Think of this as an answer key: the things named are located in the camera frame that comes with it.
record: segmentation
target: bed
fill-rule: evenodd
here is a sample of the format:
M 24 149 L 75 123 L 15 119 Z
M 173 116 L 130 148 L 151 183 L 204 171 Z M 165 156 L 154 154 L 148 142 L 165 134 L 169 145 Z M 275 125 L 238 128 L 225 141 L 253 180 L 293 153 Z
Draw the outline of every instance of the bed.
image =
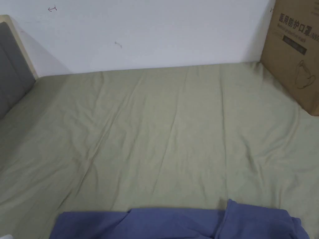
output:
M 258 62 L 42 77 L 0 120 L 0 235 L 48 239 L 64 211 L 233 199 L 319 238 L 318 132 Z

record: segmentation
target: upholstered headboard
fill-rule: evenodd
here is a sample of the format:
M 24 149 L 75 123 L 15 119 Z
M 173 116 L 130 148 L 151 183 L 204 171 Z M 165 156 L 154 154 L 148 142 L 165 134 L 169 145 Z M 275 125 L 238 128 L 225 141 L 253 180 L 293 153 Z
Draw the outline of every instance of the upholstered headboard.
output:
M 0 16 L 0 119 L 35 83 L 35 71 L 17 37 L 10 18 Z

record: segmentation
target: brown cardboard box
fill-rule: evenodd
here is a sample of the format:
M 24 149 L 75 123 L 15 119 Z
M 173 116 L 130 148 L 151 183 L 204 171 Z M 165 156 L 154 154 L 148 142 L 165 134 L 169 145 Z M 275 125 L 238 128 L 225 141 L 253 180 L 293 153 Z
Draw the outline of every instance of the brown cardboard box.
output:
M 319 0 L 277 0 L 261 62 L 319 116 Z

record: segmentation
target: blue clothing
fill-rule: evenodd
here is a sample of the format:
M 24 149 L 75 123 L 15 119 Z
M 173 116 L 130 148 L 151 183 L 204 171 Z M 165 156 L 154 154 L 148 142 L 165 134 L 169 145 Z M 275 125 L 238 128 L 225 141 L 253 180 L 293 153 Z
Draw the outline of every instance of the blue clothing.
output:
M 137 208 L 129 212 L 64 212 L 50 239 L 309 239 L 286 210 L 237 204 L 226 210 Z

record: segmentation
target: white wall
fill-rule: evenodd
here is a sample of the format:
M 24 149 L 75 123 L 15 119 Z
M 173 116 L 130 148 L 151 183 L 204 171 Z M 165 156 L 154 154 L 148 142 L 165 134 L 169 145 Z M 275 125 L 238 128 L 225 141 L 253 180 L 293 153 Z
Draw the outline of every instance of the white wall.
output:
M 39 76 L 260 59 L 274 0 L 0 0 Z

